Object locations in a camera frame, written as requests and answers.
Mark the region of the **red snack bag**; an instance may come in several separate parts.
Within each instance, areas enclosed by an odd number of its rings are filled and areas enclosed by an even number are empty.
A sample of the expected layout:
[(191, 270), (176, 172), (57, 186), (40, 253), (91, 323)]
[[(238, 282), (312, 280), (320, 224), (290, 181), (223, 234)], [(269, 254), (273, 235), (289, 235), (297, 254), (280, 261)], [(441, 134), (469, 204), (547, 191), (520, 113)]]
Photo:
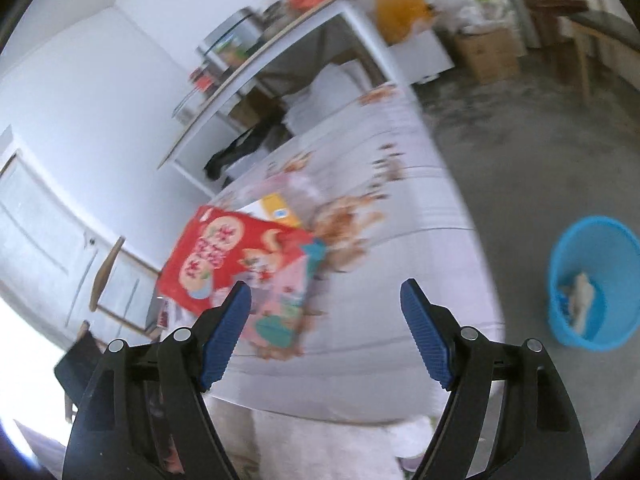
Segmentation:
[(199, 315), (244, 282), (252, 304), (241, 338), (261, 358), (286, 361), (302, 353), (309, 289), (325, 255), (303, 229), (203, 206), (160, 272), (158, 291)]

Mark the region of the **white yellow carton box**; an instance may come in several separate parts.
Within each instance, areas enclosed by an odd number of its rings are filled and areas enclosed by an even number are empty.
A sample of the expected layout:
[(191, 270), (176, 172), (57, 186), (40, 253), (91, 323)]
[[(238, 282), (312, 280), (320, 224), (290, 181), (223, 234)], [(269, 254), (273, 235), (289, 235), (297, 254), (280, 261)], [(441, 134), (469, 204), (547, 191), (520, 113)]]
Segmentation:
[(303, 222), (296, 216), (293, 209), (288, 206), (285, 199), (278, 193), (271, 193), (239, 209), (242, 214), (248, 214), (262, 221), (271, 221), (301, 229)]

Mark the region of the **clear plastic snack bag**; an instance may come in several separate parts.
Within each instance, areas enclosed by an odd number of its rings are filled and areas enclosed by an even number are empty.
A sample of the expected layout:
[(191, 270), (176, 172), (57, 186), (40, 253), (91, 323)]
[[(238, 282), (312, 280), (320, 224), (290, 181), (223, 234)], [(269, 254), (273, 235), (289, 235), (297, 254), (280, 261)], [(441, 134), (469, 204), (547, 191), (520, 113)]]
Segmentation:
[(256, 188), (259, 197), (279, 194), (304, 226), (310, 226), (326, 196), (311, 177), (301, 172), (282, 172), (262, 181)]

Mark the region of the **blue plastic trash bin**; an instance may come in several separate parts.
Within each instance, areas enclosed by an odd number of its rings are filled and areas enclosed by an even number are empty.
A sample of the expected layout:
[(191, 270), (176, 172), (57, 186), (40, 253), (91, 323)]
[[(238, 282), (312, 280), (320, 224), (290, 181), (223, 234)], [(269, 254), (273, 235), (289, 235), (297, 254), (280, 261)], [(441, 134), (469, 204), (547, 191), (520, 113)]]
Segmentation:
[(615, 219), (583, 218), (552, 250), (548, 322), (556, 340), (591, 351), (620, 348), (639, 327), (639, 239)]

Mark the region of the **white fluffy cloth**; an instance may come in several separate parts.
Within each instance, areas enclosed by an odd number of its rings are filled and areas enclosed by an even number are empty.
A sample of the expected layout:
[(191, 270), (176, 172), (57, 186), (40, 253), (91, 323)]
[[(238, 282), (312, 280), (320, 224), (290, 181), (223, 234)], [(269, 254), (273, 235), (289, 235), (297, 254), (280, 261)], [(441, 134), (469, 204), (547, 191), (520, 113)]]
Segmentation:
[(346, 425), (253, 414), (264, 479), (401, 479), (401, 460), (420, 460), (435, 432), (431, 417)]

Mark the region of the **black clothing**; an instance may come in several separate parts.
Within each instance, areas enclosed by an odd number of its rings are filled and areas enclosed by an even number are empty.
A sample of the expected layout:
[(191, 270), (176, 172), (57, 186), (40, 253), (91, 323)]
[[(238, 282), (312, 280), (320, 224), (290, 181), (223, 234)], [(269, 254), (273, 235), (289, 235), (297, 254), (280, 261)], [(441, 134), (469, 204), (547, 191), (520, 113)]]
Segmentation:
[(242, 157), (255, 153), (258, 148), (266, 148), (270, 153), (291, 139), (288, 129), (280, 120), (265, 119), (246, 130), (226, 148), (213, 154), (204, 166), (205, 177), (218, 180), (224, 168), (231, 166)]

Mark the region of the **metal pot with label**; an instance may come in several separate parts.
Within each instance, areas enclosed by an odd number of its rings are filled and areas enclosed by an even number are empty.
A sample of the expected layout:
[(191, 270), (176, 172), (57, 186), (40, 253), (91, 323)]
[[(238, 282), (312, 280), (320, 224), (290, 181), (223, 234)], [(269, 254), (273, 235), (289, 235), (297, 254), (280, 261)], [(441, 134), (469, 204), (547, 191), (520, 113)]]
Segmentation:
[(218, 73), (233, 72), (264, 44), (262, 20), (251, 8), (226, 18), (198, 45), (196, 52)]

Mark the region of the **white pillow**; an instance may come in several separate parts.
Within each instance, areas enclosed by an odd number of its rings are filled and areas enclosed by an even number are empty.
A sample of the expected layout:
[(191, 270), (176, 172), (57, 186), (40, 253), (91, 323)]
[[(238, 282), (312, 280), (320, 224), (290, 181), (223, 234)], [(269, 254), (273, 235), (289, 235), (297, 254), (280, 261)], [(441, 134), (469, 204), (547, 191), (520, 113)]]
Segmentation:
[(286, 108), (283, 123), (289, 133), (299, 136), (379, 88), (372, 84), (358, 60), (342, 65), (330, 63), (307, 87), (282, 98)]

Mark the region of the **cardboard box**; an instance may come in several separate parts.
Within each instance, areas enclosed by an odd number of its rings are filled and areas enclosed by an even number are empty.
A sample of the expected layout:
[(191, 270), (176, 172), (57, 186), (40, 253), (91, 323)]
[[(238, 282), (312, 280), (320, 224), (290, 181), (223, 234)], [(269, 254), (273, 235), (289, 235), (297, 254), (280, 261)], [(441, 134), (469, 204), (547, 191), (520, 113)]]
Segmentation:
[(480, 84), (492, 84), (520, 73), (518, 51), (509, 29), (477, 35), (455, 34), (454, 43)]

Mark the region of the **dark wooden stool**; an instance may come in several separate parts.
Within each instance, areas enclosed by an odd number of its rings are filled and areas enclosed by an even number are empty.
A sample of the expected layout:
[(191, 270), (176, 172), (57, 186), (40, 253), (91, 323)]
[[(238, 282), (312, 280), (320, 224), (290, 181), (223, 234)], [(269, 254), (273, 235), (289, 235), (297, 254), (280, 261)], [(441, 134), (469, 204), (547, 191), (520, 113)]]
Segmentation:
[(562, 41), (559, 19), (589, 10), (586, 0), (523, 0), (534, 24), (541, 47)]

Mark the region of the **white plastic bag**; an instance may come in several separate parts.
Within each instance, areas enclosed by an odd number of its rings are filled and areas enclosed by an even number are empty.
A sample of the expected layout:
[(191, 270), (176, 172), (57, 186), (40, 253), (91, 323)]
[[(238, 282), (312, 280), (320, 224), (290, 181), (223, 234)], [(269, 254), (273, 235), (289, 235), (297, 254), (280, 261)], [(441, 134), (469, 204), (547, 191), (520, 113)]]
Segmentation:
[(509, 0), (468, 0), (458, 11), (457, 32), (483, 35), (514, 24), (515, 11)]

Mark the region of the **yellow plastic bag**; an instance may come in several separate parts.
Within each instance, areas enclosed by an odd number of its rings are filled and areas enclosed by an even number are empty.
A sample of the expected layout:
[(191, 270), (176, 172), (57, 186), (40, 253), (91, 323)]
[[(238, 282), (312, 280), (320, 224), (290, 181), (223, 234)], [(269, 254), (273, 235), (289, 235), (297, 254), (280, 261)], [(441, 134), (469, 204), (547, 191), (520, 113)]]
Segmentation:
[(388, 44), (399, 44), (436, 18), (426, 0), (374, 0), (375, 24)]

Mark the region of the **white shelf table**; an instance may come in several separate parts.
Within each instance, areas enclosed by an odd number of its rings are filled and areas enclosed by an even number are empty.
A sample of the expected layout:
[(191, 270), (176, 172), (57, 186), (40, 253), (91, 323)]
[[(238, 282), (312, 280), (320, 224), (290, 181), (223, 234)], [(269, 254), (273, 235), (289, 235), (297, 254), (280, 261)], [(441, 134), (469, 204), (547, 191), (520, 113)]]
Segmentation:
[(326, 0), (287, 24), (235, 70), (184, 126), (156, 169), (170, 168), (215, 196), (216, 184), (205, 177), (204, 166), (248, 129), (231, 116), (235, 104), (253, 88), (276, 99), (302, 90), (326, 64), (349, 54), (358, 58), (372, 84), (394, 84), (416, 102), (390, 48), (356, 0)]

